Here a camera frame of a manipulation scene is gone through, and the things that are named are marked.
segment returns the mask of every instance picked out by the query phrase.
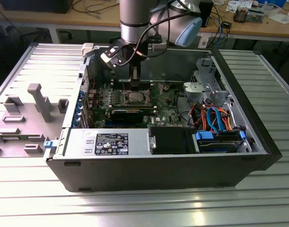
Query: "wire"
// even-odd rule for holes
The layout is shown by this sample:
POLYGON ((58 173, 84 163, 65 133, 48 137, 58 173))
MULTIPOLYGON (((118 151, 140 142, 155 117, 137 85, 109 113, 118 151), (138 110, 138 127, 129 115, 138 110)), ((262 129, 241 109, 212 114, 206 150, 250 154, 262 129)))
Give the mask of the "wire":
POLYGON ((288 46, 285 48, 285 51, 284 51, 284 54, 281 56, 280 60, 279 60, 279 63, 277 65, 277 69, 280 70, 282 68, 282 66, 284 65, 285 61, 288 59, 289 57, 289 52, 288 52, 288 49, 289 49, 289 44, 288 46))
POLYGON ((73 3, 73 5, 72 5, 73 10, 75 10, 75 11, 77 11, 77 12, 79 12, 79 13, 95 13, 95 12, 99 12, 99 11, 102 11, 102 10, 105 10, 105 9, 108 9, 108 8, 111 8, 111 7, 114 7, 114 6, 118 6, 118 5, 119 5, 119 3, 117 3, 117 4, 114 4, 114 5, 108 6, 108 7, 104 7, 104 8, 102 8, 102 9, 97 9, 97 10, 93 10, 93 11, 81 11, 81 10, 75 8, 75 5, 76 5, 77 3, 79 3, 79 2, 81 2, 81 1, 83 1, 83 0, 78 0, 78 1, 76 1, 75 3, 73 3))
POLYGON ((197 124, 197 123, 199 123, 199 120, 202 120, 202 118, 200 117, 200 118, 194 123, 194 125, 197 124))
POLYGON ((207 122, 208 122, 209 126, 210 126, 215 132, 217 132, 217 129, 216 129, 216 128, 212 125, 212 123, 210 122, 210 113, 211 113, 212 110, 214 110, 214 111, 216 112, 216 118, 217 118, 217 120, 218 120, 218 126, 219 126, 220 131, 225 131, 224 126, 223 126, 223 124, 222 124, 222 122, 221 122, 221 115, 220 115, 220 113, 219 113, 219 110, 218 110, 218 108, 213 107, 213 106, 210 107, 210 108, 208 109, 208 111, 207 111, 207 122))
MULTIPOLYGON (((170 15, 169 15, 169 6, 168 6, 167 7, 167 18, 169 18, 169 17, 170 17, 170 15)), ((167 51, 168 46, 169 46, 170 32, 171 32, 171 22, 170 22, 170 20, 168 20, 167 41, 166 41, 165 49, 162 52, 157 53, 157 54, 153 54, 153 55, 144 55, 144 54, 142 54, 141 56, 145 57, 145 58, 155 58, 155 57, 158 57, 158 56, 164 54, 167 51)))
POLYGON ((215 20, 215 21, 218 23, 218 25, 219 25, 219 29, 220 29, 220 36, 219 36, 218 41, 216 42, 216 47, 217 47, 217 46, 219 45, 220 40, 221 40, 221 35, 222 35, 222 26, 221 26, 220 21, 219 21, 218 19, 216 19, 215 17, 211 17, 211 19, 215 20))
MULTIPOLYGON (((216 13, 215 13, 215 12, 211 12, 211 13, 217 15, 217 16, 218 16, 218 21, 219 21, 220 23, 222 23, 222 22, 223 22, 223 18, 222 18, 222 16, 220 16, 220 14, 219 14, 219 12, 218 12, 218 9, 216 8, 215 5, 213 5, 213 8, 215 9, 216 13)), ((215 40, 215 38, 217 37, 217 34, 219 33, 220 27, 217 27, 217 28, 218 28, 218 31, 216 32, 214 38, 212 39, 212 41, 210 42, 210 44, 207 46, 207 48, 209 48, 211 44, 212 44, 212 47, 214 46, 214 40, 215 40)))
POLYGON ((226 121, 224 119, 222 119, 222 121, 225 123, 226 130, 229 131, 228 124, 226 123, 226 121))
POLYGON ((13 25, 13 23, 2 13, 1 10, 0 10, 0 14, 3 16, 3 18, 5 18, 6 21, 8 21, 18 31, 21 37, 23 37, 28 43, 30 42, 27 38, 23 36, 23 34, 19 31, 19 29, 15 25, 13 25))
POLYGON ((229 129, 232 131, 233 129, 230 126, 230 118, 229 117, 228 117, 228 126, 229 126, 229 129))
POLYGON ((142 39, 144 38, 145 34, 146 34, 151 28, 156 27, 157 25, 160 25, 160 24, 162 24, 162 23, 164 23, 164 22, 166 22, 166 21, 173 20, 173 19, 177 19, 177 18, 180 18, 180 17, 184 17, 184 16, 186 16, 186 15, 189 15, 190 13, 191 13, 190 11, 187 11, 187 12, 185 12, 185 13, 182 13, 182 14, 179 14, 179 15, 176 15, 176 16, 168 17, 168 18, 165 18, 165 19, 163 19, 163 20, 160 20, 160 21, 152 24, 151 26, 149 26, 147 29, 145 29, 145 31, 144 31, 144 32, 142 33, 142 35, 140 36, 140 39, 138 40, 137 45, 136 45, 136 47, 134 48, 134 52, 133 52, 133 54, 131 55, 131 57, 130 57, 125 63, 118 64, 118 66, 119 66, 119 67, 125 66, 125 65, 127 65, 127 64, 132 60, 132 58, 135 56, 136 52, 138 51, 138 48, 139 48, 139 46, 140 46, 140 43, 141 43, 142 39))
POLYGON ((89 6, 86 6, 86 0, 83 0, 83 6, 84 6, 84 10, 87 11, 87 14, 90 15, 90 16, 93 16, 93 17, 96 17, 98 19, 101 19, 100 17, 100 13, 99 12, 94 12, 94 14, 91 14, 89 13, 89 8, 92 7, 92 6, 100 6, 100 5, 103 5, 106 3, 106 0, 102 0, 103 2, 102 3, 99 3, 99 4, 92 4, 92 5, 89 5, 89 6))
POLYGON ((215 4, 215 5, 217 5, 217 6, 221 6, 221 5, 223 5, 224 4, 224 0, 212 0, 212 2, 215 4))
POLYGON ((124 83, 123 83, 123 80, 121 80, 121 83, 122 83, 122 87, 123 87, 123 90, 124 90, 124 94, 125 94, 125 87, 124 87, 124 83))
POLYGON ((223 17, 226 18, 225 16, 226 16, 228 13, 233 12, 234 8, 233 8, 232 6, 230 6, 230 5, 228 5, 228 4, 223 4, 222 6, 219 7, 219 11, 222 12, 222 13, 225 13, 225 14, 223 15, 223 17), (222 11, 222 10, 221 10, 221 7, 222 7, 222 6, 225 6, 225 5, 228 6, 228 11, 222 11))
POLYGON ((93 90, 94 90, 94 87, 95 87, 95 84, 96 84, 96 79, 95 79, 95 77, 94 77, 94 83, 93 83, 93 87, 92 87, 92 89, 91 89, 91 94, 93 93, 93 90))
POLYGON ((180 74, 178 74, 178 73, 171 73, 171 74, 169 74, 168 77, 167 77, 164 81, 167 82, 168 78, 170 78, 171 76, 177 76, 177 77, 179 77, 180 79, 182 79, 182 81, 184 81, 184 80, 183 80, 183 77, 182 77, 180 74))
POLYGON ((177 98, 176 98, 176 110, 177 110, 178 115, 181 117, 181 119, 183 119, 185 122, 188 123, 188 120, 185 119, 185 118, 182 116, 182 114, 183 114, 184 112, 186 112, 186 113, 189 113, 189 112, 188 112, 188 111, 184 111, 184 112, 180 113, 180 112, 179 112, 179 109, 178 109, 178 98, 179 98, 179 94, 180 94, 180 92, 181 92, 182 89, 183 89, 183 86, 181 87, 181 89, 179 90, 179 92, 178 92, 178 94, 177 94, 177 98))

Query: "workbench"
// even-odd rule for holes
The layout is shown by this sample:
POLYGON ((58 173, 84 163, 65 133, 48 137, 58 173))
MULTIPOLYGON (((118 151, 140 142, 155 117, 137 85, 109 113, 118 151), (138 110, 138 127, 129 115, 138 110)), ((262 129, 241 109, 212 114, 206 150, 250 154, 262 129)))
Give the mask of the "workbench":
MULTIPOLYGON (((81 48, 28 47, 0 87, 0 119, 9 95, 34 102, 26 92, 29 83, 41 83, 51 103, 70 98, 83 63, 81 48), (50 76, 42 77, 42 72, 50 76)), ((220 52, 281 151, 276 164, 251 173, 236 187, 86 193, 65 190, 38 154, 0 157, 0 226, 289 227, 289 86, 259 54, 220 52)))
MULTIPOLYGON (((87 5, 95 4, 96 0, 87 0, 87 5)), ((97 9, 104 8, 115 4, 116 1, 110 1, 97 6, 97 9)), ((82 3, 75 6, 76 9, 84 11, 82 3)), ((224 20, 231 22, 232 27, 228 35, 229 38, 235 39, 252 39, 252 40, 268 40, 268 41, 289 41, 289 23, 281 24, 267 17, 262 23, 245 22, 237 23, 233 21, 233 13, 225 13, 226 6, 217 6, 221 9, 220 15, 225 15, 224 20)), ((4 15, 15 26, 48 28, 53 43, 60 43, 57 29, 76 29, 89 31, 117 31, 120 32, 120 16, 119 6, 111 7, 101 11, 101 19, 74 11, 72 8, 67 14, 43 13, 43 12, 22 12, 22 11, 5 11, 0 5, 0 9, 4 15)), ((285 4, 284 9, 289 10, 289 4, 285 4)), ((0 14, 0 25, 10 26, 3 16, 0 14)), ((199 48, 207 45, 208 38, 214 36, 218 28, 213 20, 209 20, 206 28, 201 28, 198 36, 201 37, 199 48)))

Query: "warning label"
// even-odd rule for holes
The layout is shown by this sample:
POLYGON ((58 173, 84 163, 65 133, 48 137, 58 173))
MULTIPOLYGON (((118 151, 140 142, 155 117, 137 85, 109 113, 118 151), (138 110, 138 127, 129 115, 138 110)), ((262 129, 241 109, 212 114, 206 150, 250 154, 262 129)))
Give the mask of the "warning label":
POLYGON ((127 133, 97 134, 96 155, 128 155, 129 136, 127 133))

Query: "computer case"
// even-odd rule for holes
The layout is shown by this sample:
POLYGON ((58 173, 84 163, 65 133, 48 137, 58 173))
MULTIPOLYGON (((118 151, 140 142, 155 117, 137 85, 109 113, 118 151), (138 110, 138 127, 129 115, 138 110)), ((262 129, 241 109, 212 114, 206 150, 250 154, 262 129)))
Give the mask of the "computer case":
POLYGON ((202 19, 202 25, 201 27, 207 27, 207 24, 209 22, 210 13, 213 6, 212 0, 201 0, 199 3, 199 9, 201 11, 201 19, 202 19))
POLYGON ((74 0, 0 0, 5 10, 67 13, 74 0))

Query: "aluminum profile table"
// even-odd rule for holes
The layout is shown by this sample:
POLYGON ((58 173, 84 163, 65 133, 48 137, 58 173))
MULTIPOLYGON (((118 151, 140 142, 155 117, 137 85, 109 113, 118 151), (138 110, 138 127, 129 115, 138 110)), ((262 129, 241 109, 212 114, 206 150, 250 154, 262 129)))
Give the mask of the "aluminum profile table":
POLYGON ((289 87, 262 56, 221 53, 283 154, 270 169, 235 188, 72 193, 41 157, 0 158, 0 225, 289 227, 289 87))

